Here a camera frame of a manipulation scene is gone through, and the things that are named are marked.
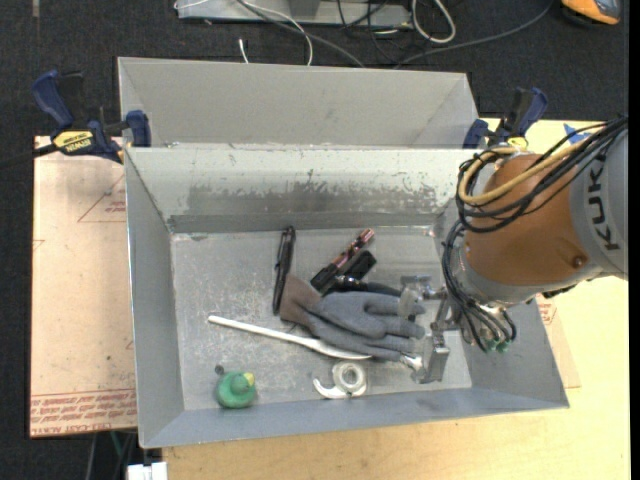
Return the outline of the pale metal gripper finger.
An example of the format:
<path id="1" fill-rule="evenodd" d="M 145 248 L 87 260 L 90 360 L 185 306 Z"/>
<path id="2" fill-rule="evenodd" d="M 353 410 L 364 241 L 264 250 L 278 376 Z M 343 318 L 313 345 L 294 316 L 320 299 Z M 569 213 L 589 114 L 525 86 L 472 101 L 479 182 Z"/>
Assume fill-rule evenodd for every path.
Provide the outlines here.
<path id="1" fill-rule="evenodd" d="M 446 298 L 446 287 L 431 286 L 431 275 L 406 275 L 400 277 L 402 286 L 399 299 L 399 313 L 409 317 L 417 315 L 415 311 L 418 305 L 424 301 L 443 300 Z"/>
<path id="2" fill-rule="evenodd" d="M 401 363 L 411 370 L 411 378 L 418 384 L 440 382 L 450 354 L 444 336 L 431 333 L 422 340 L 420 353 L 403 355 Z"/>

